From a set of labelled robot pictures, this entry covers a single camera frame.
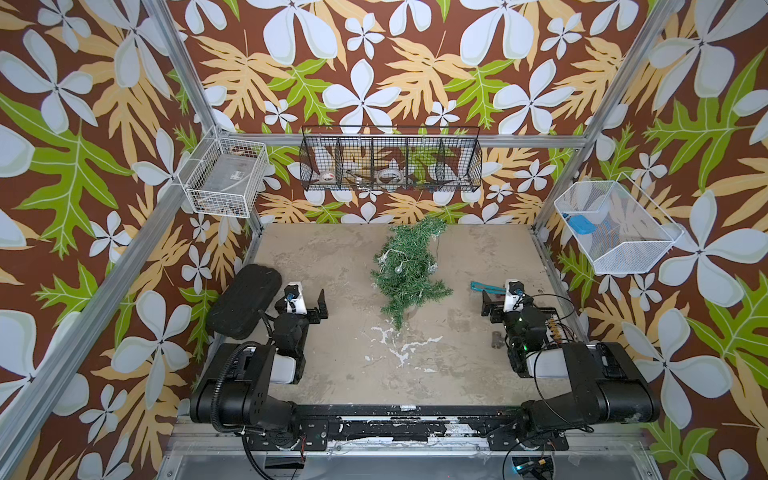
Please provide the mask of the small green christmas tree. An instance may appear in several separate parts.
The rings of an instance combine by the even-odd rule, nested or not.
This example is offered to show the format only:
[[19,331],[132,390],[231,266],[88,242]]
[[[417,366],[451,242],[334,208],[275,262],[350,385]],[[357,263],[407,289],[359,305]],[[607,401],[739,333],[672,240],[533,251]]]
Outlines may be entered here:
[[[427,217],[416,224],[396,225],[391,228],[392,234],[384,246],[430,250],[430,244],[439,240],[446,228],[444,221],[434,217]],[[434,274],[425,275],[425,271],[420,268],[407,268],[402,275],[380,274],[378,265],[372,270],[374,285],[387,298],[381,312],[391,320],[396,330],[403,328],[407,311],[411,307],[418,308],[426,302],[436,302],[453,293],[444,281],[434,279]]]

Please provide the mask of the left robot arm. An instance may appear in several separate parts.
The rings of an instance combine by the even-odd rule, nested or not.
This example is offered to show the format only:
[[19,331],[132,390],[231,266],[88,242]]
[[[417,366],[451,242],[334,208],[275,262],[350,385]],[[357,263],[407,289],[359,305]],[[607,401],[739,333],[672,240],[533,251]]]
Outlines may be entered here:
[[317,305],[304,314],[291,309],[298,303],[298,293],[290,291],[284,295],[277,316],[263,309],[256,311],[256,321],[267,328],[266,342],[219,347],[191,396],[189,415],[193,422],[243,438],[259,434],[280,448],[298,441],[297,405],[271,397],[269,388],[300,382],[309,327],[329,316],[324,291],[319,293]]

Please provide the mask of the clear string lights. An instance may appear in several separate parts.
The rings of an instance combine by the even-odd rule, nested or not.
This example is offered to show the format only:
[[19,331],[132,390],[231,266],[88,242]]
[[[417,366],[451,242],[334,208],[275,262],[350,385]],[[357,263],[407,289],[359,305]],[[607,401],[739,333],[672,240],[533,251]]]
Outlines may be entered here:
[[385,245],[376,256],[380,274],[402,275],[407,268],[420,268],[425,275],[434,274],[438,269],[437,256],[428,248],[393,247]]

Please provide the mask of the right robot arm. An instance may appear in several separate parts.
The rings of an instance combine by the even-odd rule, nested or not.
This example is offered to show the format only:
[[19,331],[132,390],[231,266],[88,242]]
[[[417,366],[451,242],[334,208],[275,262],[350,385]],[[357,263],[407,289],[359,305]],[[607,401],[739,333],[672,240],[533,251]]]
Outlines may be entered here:
[[512,370],[533,380],[539,395],[520,406],[518,438],[659,418],[659,397],[621,344],[578,341],[557,309],[539,307],[521,291],[505,299],[483,292],[481,315],[503,327]]

